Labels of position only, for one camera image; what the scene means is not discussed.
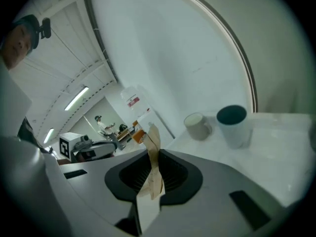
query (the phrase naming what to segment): ceiling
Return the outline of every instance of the ceiling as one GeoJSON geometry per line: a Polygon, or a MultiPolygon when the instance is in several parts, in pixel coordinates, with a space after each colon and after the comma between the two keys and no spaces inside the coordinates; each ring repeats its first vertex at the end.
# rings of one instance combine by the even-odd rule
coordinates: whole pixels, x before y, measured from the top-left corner
{"type": "Polygon", "coordinates": [[[49,145],[117,82],[97,42],[84,0],[29,0],[16,18],[27,14],[34,14],[40,24],[49,17],[52,35],[40,39],[11,75],[33,102],[27,118],[37,139],[43,143],[54,128],[49,145]],[[89,90],[65,111],[84,86],[89,90]]]}

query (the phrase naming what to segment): white mug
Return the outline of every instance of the white mug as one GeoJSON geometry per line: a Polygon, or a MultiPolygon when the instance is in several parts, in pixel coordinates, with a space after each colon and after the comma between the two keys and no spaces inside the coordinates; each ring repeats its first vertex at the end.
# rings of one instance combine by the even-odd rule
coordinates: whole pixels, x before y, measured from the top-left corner
{"type": "Polygon", "coordinates": [[[205,140],[211,133],[212,127],[207,118],[201,113],[192,113],[184,119],[184,126],[189,135],[195,140],[205,140]]]}
{"type": "Polygon", "coordinates": [[[217,113],[216,119],[230,148],[237,149],[247,145],[251,130],[244,107],[239,105],[224,107],[217,113]]]}

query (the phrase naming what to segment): light fixture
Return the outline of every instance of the light fixture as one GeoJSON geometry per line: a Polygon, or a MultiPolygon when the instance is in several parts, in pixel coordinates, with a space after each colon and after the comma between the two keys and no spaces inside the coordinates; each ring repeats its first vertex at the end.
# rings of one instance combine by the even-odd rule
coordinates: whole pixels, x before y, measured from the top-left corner
{"type": "Polygon", "coordinates": [[[49,132],[48,132],[48,134],[47,134],[47,136],[46,136],[46,138],[44,140],[44,144],[49,140],[49,138],[50,138],[51,134],[53,133],[53,131],[54,131],[54,128],[51,128],[49,130],[49,132]]]}
{"type": "Polygon", "coordinates": [[[65,108],[65,111],[69,110],[71,108],[72,105],[74,105],[74,103],[87,91],[89,90],[88,87],[84,87],[77,96],[75,96],[75,98],[69,103],[69,105],[67,105],[67,107],[65,108]]]}

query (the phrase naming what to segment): white table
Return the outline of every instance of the white table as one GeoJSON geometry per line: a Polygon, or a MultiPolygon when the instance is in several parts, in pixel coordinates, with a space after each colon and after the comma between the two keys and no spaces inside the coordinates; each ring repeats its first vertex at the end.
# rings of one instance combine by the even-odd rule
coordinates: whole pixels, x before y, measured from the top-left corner
{"type": "Polygon", "coordinates": [[[313,176],[316,153],[309,142],[311,117],[303,114],[250,114],[251,143],[245,149],[230,149],[216,126],[215,114],[208,117],[213,133],[204,141],[191,139],[187,131],[166,149],[224,163],[238,170],[282,205],[301,199],[313,176]]]}

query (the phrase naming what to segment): ceiling light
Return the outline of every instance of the ceiling light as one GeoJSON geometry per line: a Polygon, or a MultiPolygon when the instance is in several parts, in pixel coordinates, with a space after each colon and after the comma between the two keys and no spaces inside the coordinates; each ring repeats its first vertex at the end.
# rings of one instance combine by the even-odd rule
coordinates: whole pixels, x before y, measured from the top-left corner
{"type": "Polygon", "coordinates": [[[72,105],[74,105],[74,103],[87,91],[89,90],[88,87],[84,87],[77,96],[75,96],[75,98],[70,102],[70,104],[65,108],[65,111],[69,110],[71,108],[72,105]]]}
{"type": "Polygon", "coordinates": [[[44,140],[44,144],[49,140],[49,138],[50,138],[51,134],[53,133],[53,131],[54,131],[54,128],[51,128],[49,130],[49,132],[48,132],[48,134],[47,134],[47,136],[46,136],[46,138],[44,140]]]}

